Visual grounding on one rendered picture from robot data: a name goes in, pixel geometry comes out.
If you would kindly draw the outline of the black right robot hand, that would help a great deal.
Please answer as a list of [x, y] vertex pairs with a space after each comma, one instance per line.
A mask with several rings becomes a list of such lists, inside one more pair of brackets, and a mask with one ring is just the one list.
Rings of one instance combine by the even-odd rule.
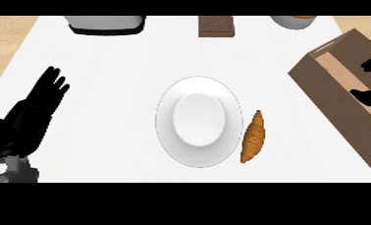
[[[361, 69], [364, 72], [371, 72], [371, 59], [367, 59], [361, 65], [360, 65]], [[350, 91], [350, 94], [353, 95], [353, 97], [357, 99], [357, 101], [371, 107], [371, 89], [360, 91], [357, 89], [353, 89]]]

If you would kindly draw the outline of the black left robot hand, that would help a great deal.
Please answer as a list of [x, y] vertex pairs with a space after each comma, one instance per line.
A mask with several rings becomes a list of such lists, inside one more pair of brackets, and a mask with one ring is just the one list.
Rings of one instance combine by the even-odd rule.
[[26, 157], [39, 147], [51, 115], [68, 90], [58, 72], [58, 68], [45, 69], [27, 97], [0, 119], [0, 158], [7, 155]]

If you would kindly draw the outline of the dark brown block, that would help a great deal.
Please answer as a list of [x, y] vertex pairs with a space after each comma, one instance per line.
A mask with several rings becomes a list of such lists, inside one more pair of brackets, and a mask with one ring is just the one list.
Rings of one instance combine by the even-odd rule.
[[232, 16], [200, 16], [200, 37], [233, 37]]

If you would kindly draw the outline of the grey round pot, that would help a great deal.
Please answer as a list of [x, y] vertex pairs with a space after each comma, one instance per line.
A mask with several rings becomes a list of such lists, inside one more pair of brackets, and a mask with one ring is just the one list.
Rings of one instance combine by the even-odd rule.
[[272, 21], [286, 29], [304, 29], [313, 22], [314, 16], [272, 16]]

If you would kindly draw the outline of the white oval plate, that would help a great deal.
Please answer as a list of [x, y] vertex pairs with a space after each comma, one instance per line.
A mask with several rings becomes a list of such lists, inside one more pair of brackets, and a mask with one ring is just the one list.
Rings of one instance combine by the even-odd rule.
[[232, 154], [242, 114], [227, 87], [207, 77], [177, 81], [163, 93], [154, 115], [160, 145], [185, 166], [205, 168]]

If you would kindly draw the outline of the brown cardboard box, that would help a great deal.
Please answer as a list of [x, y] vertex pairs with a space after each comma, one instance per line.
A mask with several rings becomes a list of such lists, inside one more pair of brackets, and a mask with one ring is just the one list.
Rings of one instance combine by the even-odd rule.
[[350, 94], [371, 90], [371, 40], [351, 29], [304, 55], [288, 75], [371, 167], [371, 106]]

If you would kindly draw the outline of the brown croissant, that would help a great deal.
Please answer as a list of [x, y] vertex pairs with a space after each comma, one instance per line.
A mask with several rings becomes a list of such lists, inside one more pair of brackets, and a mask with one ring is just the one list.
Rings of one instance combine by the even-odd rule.
[[258, 153], [264, 141], [263, 118], [260, 111], [254, 112], [241, 140], [239, 162], [245, 163]]

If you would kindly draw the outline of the white and black appliance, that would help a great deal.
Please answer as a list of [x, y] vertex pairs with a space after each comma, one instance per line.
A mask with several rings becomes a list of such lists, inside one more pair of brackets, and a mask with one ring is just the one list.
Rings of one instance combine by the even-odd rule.
[[66, 16], [76, 34], [127, 35], [142, 31], [145, 16]]

